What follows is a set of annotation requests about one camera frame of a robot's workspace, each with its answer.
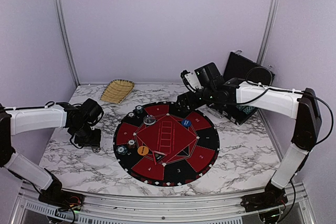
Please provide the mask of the right aluminium wall post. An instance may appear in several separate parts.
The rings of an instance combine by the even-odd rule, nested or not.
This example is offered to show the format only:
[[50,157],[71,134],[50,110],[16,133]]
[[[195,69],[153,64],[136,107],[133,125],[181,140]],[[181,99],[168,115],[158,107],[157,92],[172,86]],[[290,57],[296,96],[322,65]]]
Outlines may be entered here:
[[259,53],[257,57],[257,63],[262,65],[265,60],[265,55],[267,52],[268,42],[270,39],[271,31],[274,26],[277,10],[278,10],[279,0],[270,0],[269,11],[266,20],[266,27],[261,40],[261,45],[259,48]]

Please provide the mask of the white black chip stack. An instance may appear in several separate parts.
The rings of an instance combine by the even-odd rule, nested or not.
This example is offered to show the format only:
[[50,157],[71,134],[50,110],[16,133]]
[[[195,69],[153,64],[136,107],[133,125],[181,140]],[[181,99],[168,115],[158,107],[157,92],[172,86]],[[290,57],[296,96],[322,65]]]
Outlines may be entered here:
[[98,152],[101,151],[101,148],[100,148],[100,147],[92,147],[91,149],[92,149],[92,151],[93,151],[94,153],[98,153]]

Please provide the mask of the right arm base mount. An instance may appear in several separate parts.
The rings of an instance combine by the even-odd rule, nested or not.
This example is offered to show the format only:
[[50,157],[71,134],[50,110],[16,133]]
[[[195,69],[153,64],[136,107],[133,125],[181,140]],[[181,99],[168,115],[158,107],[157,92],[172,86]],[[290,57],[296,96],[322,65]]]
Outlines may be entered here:
[[287,202],[285,190],[276,187],[270,180],[262,193],[242,196],[240,205],[245,208],[246,212],[251,212],[280,206]]

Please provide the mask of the black triangular button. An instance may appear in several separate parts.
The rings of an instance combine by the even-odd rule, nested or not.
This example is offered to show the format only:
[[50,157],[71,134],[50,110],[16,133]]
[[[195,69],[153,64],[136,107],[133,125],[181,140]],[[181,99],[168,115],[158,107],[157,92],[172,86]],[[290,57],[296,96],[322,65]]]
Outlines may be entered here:
[[153,151],[153,160],[154,160],[154,163],[157,164],[165,156],[166,156],[165,153],[162,153],[162,152],[159,152],[159,151]]

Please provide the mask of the blue green chip stack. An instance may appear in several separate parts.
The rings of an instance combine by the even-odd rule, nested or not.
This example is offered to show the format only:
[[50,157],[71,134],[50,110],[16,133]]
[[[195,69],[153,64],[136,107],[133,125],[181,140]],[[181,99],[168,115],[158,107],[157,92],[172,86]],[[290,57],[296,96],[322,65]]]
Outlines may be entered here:
[[133,118],[133,117],[134,117],[134,113],[133,113],[133,112],[129,112],[129,113],[127,114],[127,117],[129,117],[129,118]]

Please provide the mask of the clear round dealer button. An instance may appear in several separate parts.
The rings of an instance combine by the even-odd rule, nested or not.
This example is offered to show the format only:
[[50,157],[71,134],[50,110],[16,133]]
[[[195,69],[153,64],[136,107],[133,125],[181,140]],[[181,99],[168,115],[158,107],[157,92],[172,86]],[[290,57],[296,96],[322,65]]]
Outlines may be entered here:
[[153,115],[147,115],[143,119],[143,123],[147,126],[153,125],[156,122],[156,118]]

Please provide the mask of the left aluminium wall post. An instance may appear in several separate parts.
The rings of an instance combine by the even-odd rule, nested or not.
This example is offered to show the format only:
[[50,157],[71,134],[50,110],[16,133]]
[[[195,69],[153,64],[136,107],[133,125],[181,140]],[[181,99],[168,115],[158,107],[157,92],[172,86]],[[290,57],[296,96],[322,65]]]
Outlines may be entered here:
[[62,44],[64,46],[65,54],[66,54],[66,59],[68,62],[70,74],[72,77],[72,80],[75,84],[75,86],[80,85],[79,77],[77,74],[75,62],[73,59],[72,51],[71,51],[71,46],[70,46],[70,41],[67,33],[67,28],[66,28],[66,22],[65,22],[65,16],[64,16],[64,11],[62,7],[62,0],[54,0],[55,2],[55,8],[56,8],[56,15],[57,15],[57,20],[58,20],[58,25],[60,29],[60,34],[61,34],[61,40]]

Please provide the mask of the blue round blind button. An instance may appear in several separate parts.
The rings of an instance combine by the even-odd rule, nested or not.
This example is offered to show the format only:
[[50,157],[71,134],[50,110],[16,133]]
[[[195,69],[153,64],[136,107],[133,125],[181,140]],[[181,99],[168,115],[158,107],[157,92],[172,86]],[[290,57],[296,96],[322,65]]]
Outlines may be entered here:
[[187,119],[184,119],[181,124],[184,126],[184,127],[190,127],[191,126],[191,121],[190,120],[187,120]]

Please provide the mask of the small orange black chip pile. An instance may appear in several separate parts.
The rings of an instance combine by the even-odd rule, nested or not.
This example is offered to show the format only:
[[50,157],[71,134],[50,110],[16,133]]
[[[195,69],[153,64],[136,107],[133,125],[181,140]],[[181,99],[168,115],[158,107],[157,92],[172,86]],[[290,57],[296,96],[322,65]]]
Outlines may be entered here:
[[128,148],[135,148],[136,147],[136,142],[133,139],[128,140],[127,142],[127,147]]

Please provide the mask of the woven bamboo tray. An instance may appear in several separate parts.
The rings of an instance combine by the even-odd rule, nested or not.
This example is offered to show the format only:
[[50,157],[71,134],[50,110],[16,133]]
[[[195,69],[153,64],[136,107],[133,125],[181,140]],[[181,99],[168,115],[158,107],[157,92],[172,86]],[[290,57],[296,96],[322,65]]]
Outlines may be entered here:
[[120,104],[133,90],[135,83],[129,80],[115,79],[104,89],[100,100]]

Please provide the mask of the orange round blind button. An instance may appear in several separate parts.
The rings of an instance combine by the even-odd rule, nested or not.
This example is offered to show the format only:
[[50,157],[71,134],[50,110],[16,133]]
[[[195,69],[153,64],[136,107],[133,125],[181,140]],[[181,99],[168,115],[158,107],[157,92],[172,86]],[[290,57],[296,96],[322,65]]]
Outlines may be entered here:
[[149,148],[147,146],[142,145],[137,149],[137,152],[141,156],[146,156],[149,153]]

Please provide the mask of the aluminium front rail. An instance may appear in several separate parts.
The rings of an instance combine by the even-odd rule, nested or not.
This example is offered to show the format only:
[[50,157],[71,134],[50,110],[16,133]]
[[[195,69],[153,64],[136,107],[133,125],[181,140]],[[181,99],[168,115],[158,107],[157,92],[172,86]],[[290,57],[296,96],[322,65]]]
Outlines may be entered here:
[[286,204],[247,212],[244,195],[262,188],[195,196],[122,196],[82,193],[82,207],[58,211],[38,201],[38,193],[23,182],[9,223],[315,223],[302,183],[288,186]]

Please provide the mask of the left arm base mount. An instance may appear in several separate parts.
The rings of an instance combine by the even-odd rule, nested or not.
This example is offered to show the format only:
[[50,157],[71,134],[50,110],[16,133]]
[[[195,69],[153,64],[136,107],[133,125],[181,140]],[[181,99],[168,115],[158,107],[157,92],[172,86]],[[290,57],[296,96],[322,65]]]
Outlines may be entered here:
[[84,196],[79,193],[72,193],[62,189],[62,183],[53,174],[50,174],[53,179],[51,185],[46,189],[41,189],[38,200],[46,204],[58,206],[65,210],[81,210]]

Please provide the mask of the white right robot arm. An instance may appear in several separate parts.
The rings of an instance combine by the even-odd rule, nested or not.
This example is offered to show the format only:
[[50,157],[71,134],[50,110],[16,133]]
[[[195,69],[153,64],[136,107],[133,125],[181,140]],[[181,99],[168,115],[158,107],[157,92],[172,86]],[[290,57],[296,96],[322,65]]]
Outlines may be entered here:
[[181,79],[188,89],[177,97],[181,110],[195,110],[205,104],[247,105],[296,121],[291,144],[268,183],[270,188],[260,195],[263,206],[273,206],[280,199],[279,190],[286,187],[317,144],[322,120],[314,90],[287,90],[241,78],[225,81],[213,62],[194,72],[184,70]]

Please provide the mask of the round red black poker mat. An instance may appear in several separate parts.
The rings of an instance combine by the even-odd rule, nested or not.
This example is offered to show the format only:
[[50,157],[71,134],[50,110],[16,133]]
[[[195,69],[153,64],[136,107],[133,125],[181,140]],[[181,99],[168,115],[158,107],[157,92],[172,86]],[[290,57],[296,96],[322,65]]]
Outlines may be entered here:
[[[214,165],[220,148],[218,131],[212,121],[199,110],[180,111],[174,102],[154,102],[142,105],[143,113],[121,120],[113,137],[113,150],[120,166],[133,178],[154,186],[173,187],[191,183],[204,176]],[[156,122],[147,126],[143,119],[153,115]],[[191,126],[181,122],[190,120]],[[136,142],[128,148],[128,140]],[[116,149],[124,145],[128,152],[118,155]],[[138,154],[140,146],[147,146],[146,156]],[[157,164],[153,151],[166,156]]]

